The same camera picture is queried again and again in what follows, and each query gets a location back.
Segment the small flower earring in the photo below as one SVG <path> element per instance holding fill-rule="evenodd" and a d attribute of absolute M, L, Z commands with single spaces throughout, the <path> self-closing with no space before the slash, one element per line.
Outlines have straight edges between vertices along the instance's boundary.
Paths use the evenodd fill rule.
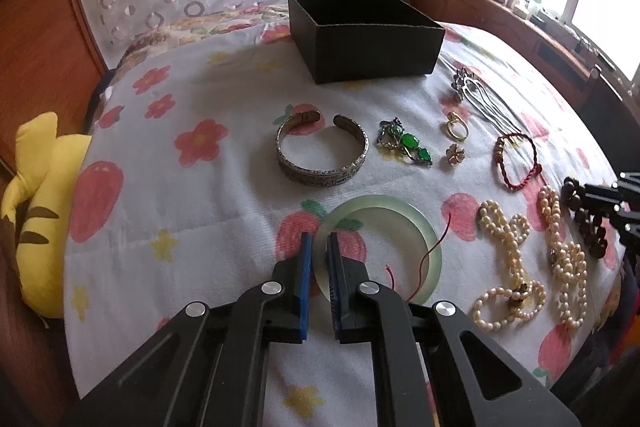
<path fill-rule="evenodd" d="M 465 149 L 459 143 L 452 143 L 446 150 L 446 159 L 450 166 L 457 166 L 465 160 Z"/>

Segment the pale green jade bangle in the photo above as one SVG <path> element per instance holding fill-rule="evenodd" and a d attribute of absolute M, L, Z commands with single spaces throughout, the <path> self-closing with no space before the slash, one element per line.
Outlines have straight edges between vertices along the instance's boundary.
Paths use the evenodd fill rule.
<path fill-rule="evenodd" d="M 366 209 L 382 209 L 397 213 L 407 220 L 413 228 L 417 229 L 425 245 L 425 251 L 436 241 L 437 236 L 431 223 L 426 220 L 424 214 L 408 202 L 386 195 L 363 195 L 342 202 L 335 207 L 323 220 L 312 241 L 312 266 L 320 294 L 330 299 L 329 274 L 326 267 L 326 238 L 333 232 L 338 222 L 349 217 L 355 212 Z"/>

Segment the green stone silver brooch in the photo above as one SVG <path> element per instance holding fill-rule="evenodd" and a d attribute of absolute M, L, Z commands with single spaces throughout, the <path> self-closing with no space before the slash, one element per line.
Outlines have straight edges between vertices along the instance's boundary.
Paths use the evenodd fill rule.
<path fill-rule="evenodd" d="M 379 150 L 385 150 L 408 164 L 421 167 L 433 165 L 431 152 L 417 136 L 405 129 L 397 117 L 380 121 L 375 145 Z"/>

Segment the black cardboard box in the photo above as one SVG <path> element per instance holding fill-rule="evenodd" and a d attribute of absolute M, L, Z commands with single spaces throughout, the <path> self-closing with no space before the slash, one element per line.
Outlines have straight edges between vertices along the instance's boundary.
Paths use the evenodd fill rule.
<path fill-rule="evenodd" d="M 445 37 L 402 0 L 288 0 L 288 19 L 318 84 L 430 75 Z"/>

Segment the wooden side cabinet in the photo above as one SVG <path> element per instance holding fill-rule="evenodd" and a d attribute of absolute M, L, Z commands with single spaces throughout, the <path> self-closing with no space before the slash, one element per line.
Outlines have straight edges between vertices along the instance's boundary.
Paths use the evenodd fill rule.
<path fill-rule="evenodd" d="M 433 20 L 483 29 L 521 54 L 598 130 L 639 133 L 639 109 L 567 49 L 494 0 L 406 0 Z"/>

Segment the red thread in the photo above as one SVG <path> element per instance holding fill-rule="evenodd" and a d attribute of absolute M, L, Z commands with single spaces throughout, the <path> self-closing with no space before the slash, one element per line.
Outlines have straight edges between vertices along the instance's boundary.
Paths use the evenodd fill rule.
<path fill-rule="evenodd" d="M 442 273 L 442 242 L 446 239 L 451 225 L 451 213 L 448 213 L 446 227 L 435 243 L 425 251 L 418 264 L 418 283 L 413 292 L 405 298 L 406 303 L 424 305 L 434 293 L 440 273 Z"/>

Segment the floral strawberry bed sheet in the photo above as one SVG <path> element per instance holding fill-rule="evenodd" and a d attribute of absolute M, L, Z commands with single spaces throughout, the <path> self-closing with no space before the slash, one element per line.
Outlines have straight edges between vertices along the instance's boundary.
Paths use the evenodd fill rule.
<path fill-rule="evenodd" d="M 614 180 L 574 110 L 489 32 L 446 26 L 430 75 L 318 84 L 288 26 L 261 23 L 121 69 L 119 122 L 94 130 L 65 254 L 65 329 L 80 399 L 192 301 L 234 303 L 314 240 L 346 200 L 419 209 L 442 242 L 424 307 L 456 305 L 578 418 L 619 426 L 608 362 L 638 288 L 613 225 L 586 239 L 584 185 Z M 524 122 L 501 134 L 451 88 L 465 67 Z M 433 165 L 375 145 L 399 118 Z M 465 160 L 450 166 L 452 143 Z M 338 222 L 341 254 L 405 301 L 425 245 L 397 213 Z M 303 343 L 271 343 L 258 426 L 381 426 L 371 348 L 340 343 L 314 278 Z"/>

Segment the yellow plush toy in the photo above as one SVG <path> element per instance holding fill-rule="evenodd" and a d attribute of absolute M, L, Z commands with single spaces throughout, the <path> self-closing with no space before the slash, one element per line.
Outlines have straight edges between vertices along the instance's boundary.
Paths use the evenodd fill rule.
<path fill-rule="evenodd" d="M 70 208 L 90 141 L 86 134 L 59 135 L 53 112 L 16 132 L 16 173 L 2 196 L 1 216 L 17 233 L 15 260 L 23 300 L 46 319 L 63 316 Z"/>

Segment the wooden headboard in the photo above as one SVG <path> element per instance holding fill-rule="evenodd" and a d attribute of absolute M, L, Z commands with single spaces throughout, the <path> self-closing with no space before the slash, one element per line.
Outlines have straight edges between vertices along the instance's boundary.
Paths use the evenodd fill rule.
<path fill-rule="evenodd" d="M 15 171 L 15 133 L 41 113 L 84 129 L 106 72 L 80 0 L 1 0 L 1 168 Z"/>

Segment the floral pillow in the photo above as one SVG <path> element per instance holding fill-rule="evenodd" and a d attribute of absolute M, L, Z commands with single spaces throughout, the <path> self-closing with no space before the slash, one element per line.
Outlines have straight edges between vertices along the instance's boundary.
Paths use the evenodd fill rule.
<path fill-rule="evenodd" d="M 257 5 L 239 11 L 185 17 L 178 22 L 163 24 L 134 39 L 120 59 L 116 69 L 134 67 L 147 58 L 163 54 L 179 46 L 199 42 L 214 35 L 250 28 L 261 23 L 286 22 L 285 4 Z"/>

